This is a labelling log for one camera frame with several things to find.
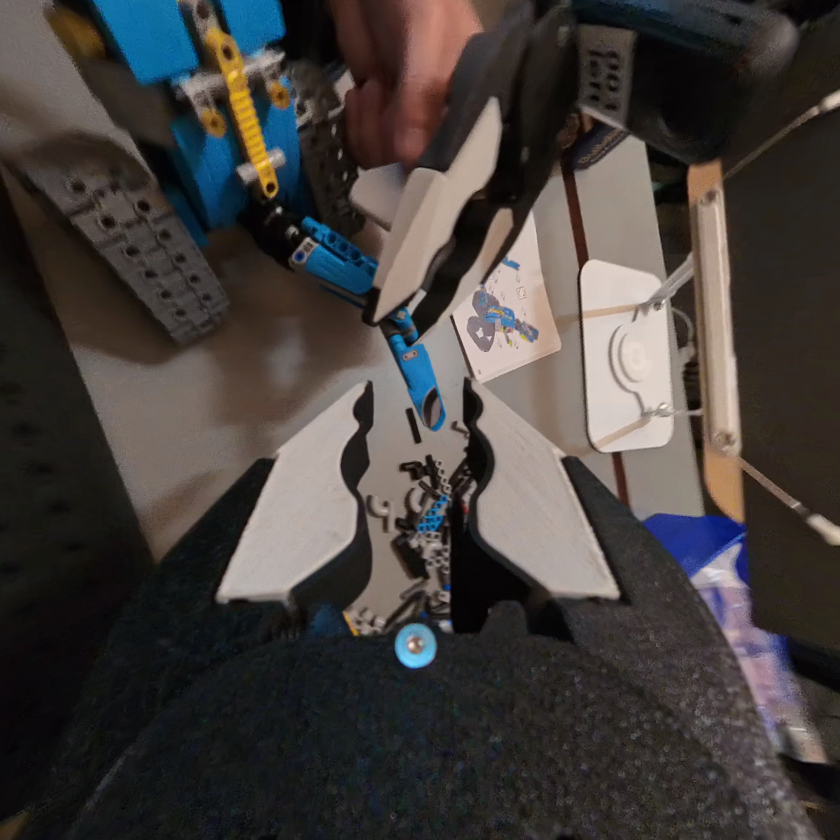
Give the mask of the blue plastic bin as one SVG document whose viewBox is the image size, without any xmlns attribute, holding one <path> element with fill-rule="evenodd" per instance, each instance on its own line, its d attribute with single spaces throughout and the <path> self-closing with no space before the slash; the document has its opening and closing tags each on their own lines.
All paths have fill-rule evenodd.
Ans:
<svg viewBox="0 0 840 840">
<path fill-rule="evenodd" d="M 656 513 L 644 526 L 693 582 L 711 585 L 722 575 L 737 574 L 747 536 L 743 524 L 719 516 Z"/>
</svg>

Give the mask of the black partition panel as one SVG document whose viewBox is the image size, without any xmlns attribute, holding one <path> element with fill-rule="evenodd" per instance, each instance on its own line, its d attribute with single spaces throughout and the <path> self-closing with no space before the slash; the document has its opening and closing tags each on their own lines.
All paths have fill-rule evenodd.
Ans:
<svg viewBox="0 0 840 840">
<path fill-rule="evenodd" d="M 839 115 L 809 120 L 726 184 L 742 457 L 839 514 Z M 747 476 L 752 614 L 838 648 L 838 547 Z"/>
</svg>

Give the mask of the person's left hand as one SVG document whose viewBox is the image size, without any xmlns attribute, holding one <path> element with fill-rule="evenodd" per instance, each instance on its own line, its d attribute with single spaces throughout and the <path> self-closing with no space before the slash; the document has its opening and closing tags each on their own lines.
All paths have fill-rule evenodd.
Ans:
<svg viewBox="0 0 840 840">
<path fill-rule="evenodd" d="M 346 133 L 365 170 L 414 167 L 445 115 L 455 67 L 482 27 L 469 1 L 332 1 L 353 87 Z"/>
</svg>

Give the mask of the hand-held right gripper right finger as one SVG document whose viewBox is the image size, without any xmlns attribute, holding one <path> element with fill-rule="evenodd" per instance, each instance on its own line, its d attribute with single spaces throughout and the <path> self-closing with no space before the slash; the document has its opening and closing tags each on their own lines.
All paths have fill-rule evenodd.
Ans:
<svg viewBox="0 0 840 840">
<path fill-rule="evenodd" d="M 476 634 L 501 602 L 553 630 L 563 602 L 622 593 L 574 487 L 565 453 L 486 386 L 466 378 L 463 421 L 471 493 L 454 529 L 451 621 Z"/>
</svg>

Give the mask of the blue brick robot arm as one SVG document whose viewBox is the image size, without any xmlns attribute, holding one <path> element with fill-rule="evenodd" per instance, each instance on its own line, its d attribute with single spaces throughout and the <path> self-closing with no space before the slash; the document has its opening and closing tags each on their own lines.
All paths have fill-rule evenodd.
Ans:
<svg viewBox="0 0 840 840">
<path fill-rule="evenodd" d="M 292 241 L 296 244 L 288 259 L 290 268 L 309 275 L 358 308 L 367 303 L 374 289 L 375 259 L 311 217 L 304 217 L 289 231 L 295 234 Z M 419 420 L 430 431 L 438 431 L 446 419 L 443 397 L 412 315 L 407 308 L 398 308 L 380 322 L 380 329 Z"/>
</svg>

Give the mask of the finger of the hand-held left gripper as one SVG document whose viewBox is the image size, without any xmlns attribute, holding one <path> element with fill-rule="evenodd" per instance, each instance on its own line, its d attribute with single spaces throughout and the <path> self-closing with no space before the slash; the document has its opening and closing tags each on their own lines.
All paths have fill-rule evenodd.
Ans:
<svg viewBox="0 0 840 840">
<path fill-rule="evenodd" d="M 446 171 L 418 166 L 407 178 L 379 258 L 365 323 L 378 325 L 423 286 L 467 202 L 497 167 L 502 132 L 498 98 L 489 98 Z"/>
<path fill-rule="evenodd" d="M 472 297 L 505 255 L 514 219 L 509 207 L 467 206 L 423 282 L 424 296 L 413 311 L 419 336 L 425 336 Z"/>
</svg>

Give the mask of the pile of small brick parts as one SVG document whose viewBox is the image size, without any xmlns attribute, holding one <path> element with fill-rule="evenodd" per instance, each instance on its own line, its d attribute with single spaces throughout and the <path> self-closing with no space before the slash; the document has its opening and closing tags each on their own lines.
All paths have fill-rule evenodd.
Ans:
<svg viewBox="0 0 840 840">
<path fill-rule="evenodd" d="M 410 427 L 374 442 L 360 483 L 372 573 L 344 610 L 355 637 L 377 637 L 414 621 L 452 631 L 457 531 L 475 481 L 466 465 L 469 431 L 457 417 L 436 433 Z"/>
</svg>

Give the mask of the open instruction booklet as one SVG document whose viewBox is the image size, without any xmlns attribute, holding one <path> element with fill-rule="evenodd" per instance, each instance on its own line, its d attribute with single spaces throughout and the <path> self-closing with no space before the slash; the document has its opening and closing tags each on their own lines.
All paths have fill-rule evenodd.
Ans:
<svg viewBox="0 0 840 840">
<path fill-rule="evenodd" d="M 507 256 L 454 310 L 451 322 L 469 372 L 480 383 L 560 352 L 532 214 Z"/>
</svg>

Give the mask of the grey desk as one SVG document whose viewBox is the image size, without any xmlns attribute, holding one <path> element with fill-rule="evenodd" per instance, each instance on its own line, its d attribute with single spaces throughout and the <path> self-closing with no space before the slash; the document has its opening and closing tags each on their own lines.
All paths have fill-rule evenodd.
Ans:
<svg viewBox="0 0 840 840">
<path fill-rule="evenodd" d="M 131 141 L 95 101 L 47 24 L 43 2 L 2 2 L 2 154 L 78 130 Z M 666 277 L 647 153 L 629 139 L 575 175 L 588 255 Z M 103 433 L 150 551 L 159 559 L 257 459 L 273 452 L 352 385 L 374 385 L 371 468 L 363 493 L 401 487 L 412 459 L 402 380 L 381 336 L 336 297 L 263 256 L 237 230 L 211 237 L 229 320 L 177 349 L 95 255 L 16 180 L 7 181 L 47 302 L 59 321 L 59 358 L 81 385 L 92 431 Z M 539 251 L 555 317 L 576 303 L 578 258 L 563 180 L 535 207 Z M 561 324 L 562 349 L 488 383 L 640 519 L 705 513 L 689 419 L 662 448 L 617 455 L 589 446 L 581 342 Z M 63 340 L 69 340 L 69 347 Z"/>
</svg>

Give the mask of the clear plastic bag bundle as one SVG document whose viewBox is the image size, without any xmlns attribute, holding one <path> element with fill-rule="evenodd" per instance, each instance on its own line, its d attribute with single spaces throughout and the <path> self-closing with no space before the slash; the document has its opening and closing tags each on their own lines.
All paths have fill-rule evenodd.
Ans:
<svg viewBox="0 0 840 840">
<path fill-rule="evenodd" d="M 746 545 L 739 540 L 696 572 L 691 582 L 727 639 L 776 752 L 802 763 L 829 764 L 793 676 L 786 643 L 753 623 L 750 589 L 739 574 L 739 561 L 746 557 Z"/>
</svg>

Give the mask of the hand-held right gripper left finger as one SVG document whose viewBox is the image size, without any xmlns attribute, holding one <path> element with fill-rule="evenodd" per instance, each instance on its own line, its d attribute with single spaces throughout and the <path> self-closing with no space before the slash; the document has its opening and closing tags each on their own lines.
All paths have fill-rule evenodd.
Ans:
<svg viewBox="0 0 840 840">
<path fill-rule="evenodd" d="M 373 421 L 363 381 L 278 448 L 216 603 L 348 607 L 363 593 L 372 546 L 359 484 Z"/>
</svg>

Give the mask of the white desk lamp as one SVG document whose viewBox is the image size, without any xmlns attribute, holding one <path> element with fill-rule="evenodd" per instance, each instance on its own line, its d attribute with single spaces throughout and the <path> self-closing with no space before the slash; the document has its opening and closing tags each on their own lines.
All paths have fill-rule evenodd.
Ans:
<svg viewBox="0 0 840 840">
<path fill-rule="evenodd" d="M 743 475 L 749 476 L 828 545 L 838 524 L 811 510 L 742 457 L 732 277 L 720 157 L 693 164 L 687 189 L 692 250 L 665 282 L 598 259 L 581 268 L 584 398 L 591 445 L 604 454 L 650 444 L 674 425 L 667 316 L 673 296 L 692 281 L 700 365 L 702 475 L 710 497 L 731 519 L 745 521 Z"/>
</svg>

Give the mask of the blue toy brick robot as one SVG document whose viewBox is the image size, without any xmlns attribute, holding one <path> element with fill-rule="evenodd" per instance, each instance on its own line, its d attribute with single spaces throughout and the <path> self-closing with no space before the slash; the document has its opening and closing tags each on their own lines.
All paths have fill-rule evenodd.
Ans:
<svg viewBox="0 0 840 840">
<path fill-rule="evenodd" d="M 358 178 L 326 2 L 51 2 L 46 17 L 140 160 L 88 136 L 15 165 L 170 339 L 226 318 L 207 236 L 241 224 L 280 265 L 361 307 Z"/>
</svg>

